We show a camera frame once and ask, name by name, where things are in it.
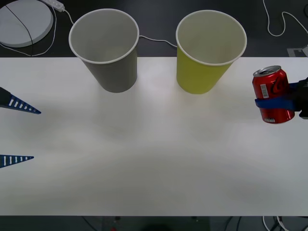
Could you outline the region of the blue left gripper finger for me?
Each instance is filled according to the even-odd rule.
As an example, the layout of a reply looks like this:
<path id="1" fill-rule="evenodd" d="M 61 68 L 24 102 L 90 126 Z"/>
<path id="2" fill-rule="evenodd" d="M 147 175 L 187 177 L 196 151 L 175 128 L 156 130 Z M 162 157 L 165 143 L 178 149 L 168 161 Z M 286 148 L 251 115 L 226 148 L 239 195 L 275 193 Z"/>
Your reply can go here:
<path id="1" fill-rule="evenodd" d="M 4 88 L 0 88 L 0 107 L 33 114 L 41 114 L 41 111 L 12 95 Z"/>
<path id="2" fill-rule="evenodd" d="M 24 156 L 24 155 L 0 155 L 0 168 L 12 166 L 15 164 L 22 163 L 24 161 L 34 159 L 33 156 Z"/>

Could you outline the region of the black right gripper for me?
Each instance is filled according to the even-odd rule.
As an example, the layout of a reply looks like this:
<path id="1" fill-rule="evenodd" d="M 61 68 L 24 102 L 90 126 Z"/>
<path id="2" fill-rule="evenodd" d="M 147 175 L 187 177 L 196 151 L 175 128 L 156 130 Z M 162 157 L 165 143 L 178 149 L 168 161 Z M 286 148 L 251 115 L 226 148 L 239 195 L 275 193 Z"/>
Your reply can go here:
<path id="1" fill-rule="evenodd" d="M 272 99 L 255 99 L 255 104 L 262 109 L 285 109 L 299 112 L 302 119 L 308 118 L 308 79 L 289 83 L 290 99 L 277 97 Z"/>

